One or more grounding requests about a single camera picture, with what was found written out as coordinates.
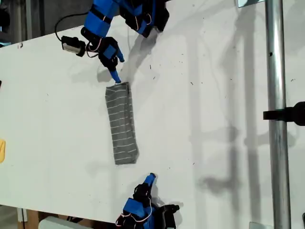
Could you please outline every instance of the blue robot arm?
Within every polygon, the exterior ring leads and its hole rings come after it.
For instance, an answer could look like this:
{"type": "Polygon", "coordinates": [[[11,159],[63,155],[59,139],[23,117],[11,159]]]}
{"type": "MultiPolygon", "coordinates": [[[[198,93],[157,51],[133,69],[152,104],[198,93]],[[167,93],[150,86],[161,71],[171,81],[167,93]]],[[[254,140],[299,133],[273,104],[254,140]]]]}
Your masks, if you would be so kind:
{"type": "Polygon", "coordinates": [[[83,56],[85,52],[97,52],[102,64],[120,83],[116,71],[119,59],[124,62],[117,41],[107,37],[113,17],[119,12],[126,24],[144,37],[152,28],[163,31],[169,18],[165,3],[168,0],[94,0],[88,12],[81,34],[89,41],[87,45],[78,38],[62,37],[62,48],[83,56]]]}
{"type": "Polygon", "coordinates": [[[159,208],[152,203],[151,189],[155,179],[155,174],[151,173],[134,189],[133,198],[128,198],[116,226],[122,229],[176,229],[174,213],[179,206],[159,208]]]}

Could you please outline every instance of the silver metal pole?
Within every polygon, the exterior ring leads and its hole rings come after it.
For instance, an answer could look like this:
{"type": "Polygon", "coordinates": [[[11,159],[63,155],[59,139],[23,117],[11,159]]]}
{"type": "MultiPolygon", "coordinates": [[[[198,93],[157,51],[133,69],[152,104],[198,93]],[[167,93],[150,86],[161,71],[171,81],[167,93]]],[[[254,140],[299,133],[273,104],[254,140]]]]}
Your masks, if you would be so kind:
{"type": "MultiPolygon", "coordinates": [[[[269,110],[286,107],[283,0],[266,0],[269,110]]],[[[269,121],[274,229],[290,229],[287,124],[269,121]]]]}

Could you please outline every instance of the white tabletop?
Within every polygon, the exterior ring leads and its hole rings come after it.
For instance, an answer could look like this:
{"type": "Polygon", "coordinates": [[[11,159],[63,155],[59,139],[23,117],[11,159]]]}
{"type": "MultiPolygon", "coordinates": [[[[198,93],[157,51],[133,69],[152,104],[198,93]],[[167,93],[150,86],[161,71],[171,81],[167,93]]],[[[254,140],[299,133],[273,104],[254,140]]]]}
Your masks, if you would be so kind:
{"type": "MultiPolygon", "coordinates": [[[[180,203],[179,229],[273,224],[264,4],[173,0],[145,40],[115,18],[109,36],[132,85],[135,165],[115,166],[98,58],[48,35],[0,49],[0,204],[114,222],[154,172],[152,195],[180,203]]],[[[285,1],[287,105],[305,97],[305,2],[285,1]]],[[[60,33],[80,35],[81,28],[60,33]]],[[[288,125],[293,229],[305,212],[305,129],[288,125]]]]}

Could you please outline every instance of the folded cloth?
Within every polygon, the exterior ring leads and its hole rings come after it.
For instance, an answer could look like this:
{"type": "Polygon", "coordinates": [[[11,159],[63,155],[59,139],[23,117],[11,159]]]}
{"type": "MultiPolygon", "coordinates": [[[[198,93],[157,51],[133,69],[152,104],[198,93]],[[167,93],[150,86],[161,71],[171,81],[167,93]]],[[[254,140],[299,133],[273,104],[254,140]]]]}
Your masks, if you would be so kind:
{"type": "Polygon", "coordinates": [[[129,83],[107,87],[105,98],[115,164],[134,164],[139,151],[135,140],[132,92],[129,83]]]}

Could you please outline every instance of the yellow object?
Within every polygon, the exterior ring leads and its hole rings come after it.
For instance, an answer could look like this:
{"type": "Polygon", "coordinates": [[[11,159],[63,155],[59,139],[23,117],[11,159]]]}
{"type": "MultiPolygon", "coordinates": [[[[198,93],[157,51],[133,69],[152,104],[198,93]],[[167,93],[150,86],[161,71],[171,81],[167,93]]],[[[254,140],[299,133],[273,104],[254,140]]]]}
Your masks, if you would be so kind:
{"type": "Polygon", "coordinates": [[[4,161],[5,158],[5,141],[0,139],[0,163],[4,161]]]}

